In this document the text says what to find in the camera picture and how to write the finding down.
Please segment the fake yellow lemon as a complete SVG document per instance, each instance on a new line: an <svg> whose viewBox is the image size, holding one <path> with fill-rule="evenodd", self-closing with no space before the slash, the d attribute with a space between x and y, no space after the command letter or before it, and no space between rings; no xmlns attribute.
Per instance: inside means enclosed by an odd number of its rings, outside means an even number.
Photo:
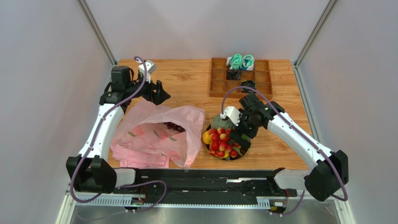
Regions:
<svg viewBox="0 0 398 224"><path fill-rule="evenodd" d="M206 145L210 145L210 144L211 144L212 139L211 139L211 137L210 137L209 131L206 131L206 132L203 133L203 135L202 135L202 140L203 140L203 142L204 142Z"/></svg>

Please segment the pink plastic bag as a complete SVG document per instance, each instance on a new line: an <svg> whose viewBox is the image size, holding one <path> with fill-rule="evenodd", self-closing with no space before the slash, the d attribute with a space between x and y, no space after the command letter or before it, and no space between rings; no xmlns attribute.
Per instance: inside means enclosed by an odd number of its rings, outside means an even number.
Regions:
<svg viewBox="0 0 398 224"><path fill-rule="evenodd" d="M200 152L205 121L203 109L193 106L176 108L155 105L146 100L136 103L116 129L111 146L170 158L181 168L190 167ZM168 129L164 122L182 126L186 131Z"/></svg>

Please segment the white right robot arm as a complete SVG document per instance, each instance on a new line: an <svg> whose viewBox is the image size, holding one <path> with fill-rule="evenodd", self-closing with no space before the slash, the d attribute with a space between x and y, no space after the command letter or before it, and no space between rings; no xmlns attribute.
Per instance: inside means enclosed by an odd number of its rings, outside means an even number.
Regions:
<svg viewBox="0 0 398 224"><path fill-rule="evenodd" d="M323 202L340 189L347 193L344 185L348 183L348 156L343 151L333 151L319 143L274 101L264 104L256 94L249 93L239 102L240 109L229 106L220 114L222 119L233 123L231 139L243 149L250 148L251 140L263 127L287 143L308 167L307 170L274 170L266 177L273 194L284 189L304 190Z"/></svg>

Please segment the fake green netted melon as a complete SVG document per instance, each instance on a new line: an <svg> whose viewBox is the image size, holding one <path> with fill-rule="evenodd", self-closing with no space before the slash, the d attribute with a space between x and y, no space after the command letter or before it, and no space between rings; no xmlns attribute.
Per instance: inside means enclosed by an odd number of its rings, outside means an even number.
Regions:
<svg viewBox="0 0 398 224"><path fill-rule="evenodd" d="M232 128L233 125L234 124L230 119L224 120L220 117L220 115L214 116L210 124L212 129L223 128L224 130Z"/></svg>

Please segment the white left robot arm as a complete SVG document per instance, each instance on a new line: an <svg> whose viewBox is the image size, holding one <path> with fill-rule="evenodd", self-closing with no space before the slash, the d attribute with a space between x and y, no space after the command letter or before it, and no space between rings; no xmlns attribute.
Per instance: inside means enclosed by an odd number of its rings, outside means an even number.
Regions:
<svg viewBox="0 0 398 224"><path fill-rule="evenodd" d="M66 168L71 188L77 192L110 194L115 188L133 184L135 170L114 169L108 164L108 153L116 128L133 98L160 105L171 96L164 91L162 82L151 80L156 65L150 61L139 65L138 78L128 66L111 70L111 81L99 99L99 112L94 127L77 156L69 157Z"/></svg>

